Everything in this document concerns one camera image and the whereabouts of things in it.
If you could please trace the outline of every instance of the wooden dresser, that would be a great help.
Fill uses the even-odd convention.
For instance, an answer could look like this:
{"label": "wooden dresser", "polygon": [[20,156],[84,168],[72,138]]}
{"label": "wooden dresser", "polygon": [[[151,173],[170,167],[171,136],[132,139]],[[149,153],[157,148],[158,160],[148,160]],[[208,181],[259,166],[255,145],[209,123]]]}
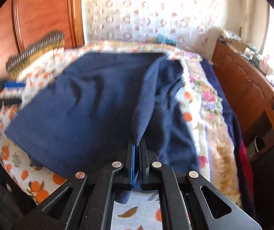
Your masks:
{"label": "wooden dresser", "polygon": [[253,157],[258,158],[274,146],[274,88],[260,70],[219,41],[212,61],[219,83],[238,118],[245,145],[257,135],[270,135],[265,148]]}

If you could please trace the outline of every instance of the floral blanket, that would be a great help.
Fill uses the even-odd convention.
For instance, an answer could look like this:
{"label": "floral blanket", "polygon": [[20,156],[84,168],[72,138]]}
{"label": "floral blanket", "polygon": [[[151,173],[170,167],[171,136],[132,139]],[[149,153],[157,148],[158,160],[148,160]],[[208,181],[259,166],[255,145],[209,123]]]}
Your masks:
{"label": "floral blanket", "polygon": [[[38,59],[27,68],[29,72],[25,78],[25,89],[4,89],[0,96],[3,98],[21,96],[22,109],[68,65],[89,52],[164,52],[170,59],[178,59],[181,62],[184,84],[176,94],[176,100],[192,133],[201,175],[240,206],[234,146],[222,116],[221,98],[207,81],[200,65],[202,58],[198,54],[169,45],[101,41],[81,48],[65,50],[47,59]],[[45,167],[31,167],[28,155],[5,136],[5,129],[18,110],[16,106],[3,107],[0,110],[0,161],[17,185],[38,204],[53,193],[65,179]],[[157,194],[141,196],[142,194],[132,193],[126,205],[115,203],[112,229],[131,229],[130,217],[134,217],[136,229],[141,230],[143,226],[148,226],[146,229],[161,229],[158,227],[161,225],[161,216]],[[140,200],[135,199],[135,196],[141,196]],[[146,213],[147,205],[151,213]]]}

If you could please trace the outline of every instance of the bed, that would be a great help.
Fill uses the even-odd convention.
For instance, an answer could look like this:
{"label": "bed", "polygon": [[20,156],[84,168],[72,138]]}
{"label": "bed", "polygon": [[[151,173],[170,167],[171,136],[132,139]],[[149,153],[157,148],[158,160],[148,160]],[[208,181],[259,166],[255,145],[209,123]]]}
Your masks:
{"label": "bed", "polygon": [[[237,119],[212,67],[198,54],[169,45],[99,41],[42,56],[17,78],[25,79],[25,89],[4,89],[0,97],[19,94],[23,98],[23,109],[74,60],[89,52],[163,52],[170,59],[180,61],[184,85],[176,94],[176,100],[193,135],[200,173],[254,218],[252,192],[247,187],[247,182],[251,185],[251,168]],[[29,156],[6,137],[4,131],[17,112],[16,106],[0,110],[0,161],[16,184],[39,204],[65,179],[45,167],[32,165]],[[158,194],[133,191],[127,204],[115,202],[111,229],[162,229]]]}

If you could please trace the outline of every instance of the blue garment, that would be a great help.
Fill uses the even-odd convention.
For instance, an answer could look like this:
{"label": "blue garment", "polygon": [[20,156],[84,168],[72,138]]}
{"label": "blue garment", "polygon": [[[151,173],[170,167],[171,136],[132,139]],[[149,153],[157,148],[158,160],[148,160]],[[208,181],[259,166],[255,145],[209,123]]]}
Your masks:
{"label": "blue garment", "polygon": [[207,77],[207,80],[210,82],[210,84],[215,88],[215,90],[218,92],[218,96],[223,99],[222,101],[222,115],[224,118],[225,123],[228,126],[228,133],[231,137],[231,140],[234,144],[234,157],[235,162],[237,166],[237,176],[238,176],[238,182],[239,182],[239,190],[241,195],[241,202],[243,205],[244,211],[253,219],[256,220],[256,213],[255,208],[251,199],[251,196],[249,194],[247,182],[245,180],[242,165],[239,158],[239,149],[241,145],[241,132],[240,127],[238,124],[237,117],[235,113],[232,111],[229,103],[227,102],[225,95],[222,91],[222,88],[219,84],[219,81],[214,73],[213,67],[209,64],[206,58],[203,58],[201,61],[201,66],[205,72],[205,75]]}
{"label": "blue garment", "polygon": [[198,171],[192,137],[175,94],[179,61],[163,53],[89,53],[72,63],[12,120],[6,135],[68,178],[94,172],[126,150],[129,137],[175,171]]}

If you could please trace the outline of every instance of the silver screw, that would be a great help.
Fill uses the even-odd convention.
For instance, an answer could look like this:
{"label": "silver screw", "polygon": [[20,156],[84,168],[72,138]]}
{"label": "silver screw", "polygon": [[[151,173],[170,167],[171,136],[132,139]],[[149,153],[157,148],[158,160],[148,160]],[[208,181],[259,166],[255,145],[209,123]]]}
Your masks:
{"label": "silver screw", "polygon": [[189,176],[190,176],[191,178],[197,178],[197,177],[199,176],[199,174],[198,174],[198,172],[196,172],[196,171],[190,171],[190,172],[189,172]]}
{"label": "silver screw", "polygon": [[154,163],[152,163],[152,166],[154,168],[160,168],[161,167],[161,163],[160,162],[154,162]]}
{"label": "silver screw", "polygon": [[122,163],[118,162],[118,161],[112,163],[112,166],[115,168],[119,168],[119,167],[121,167],[121,165],[122,165]]}
{"label": "silver screw", "polygon": [[76,177],[77,179],[82,179],[82,178],[85,177],[85,173],[82,172],[82,171],[79,171],[79,172],[77,172],[77,173],[75,174],[75,177]]}

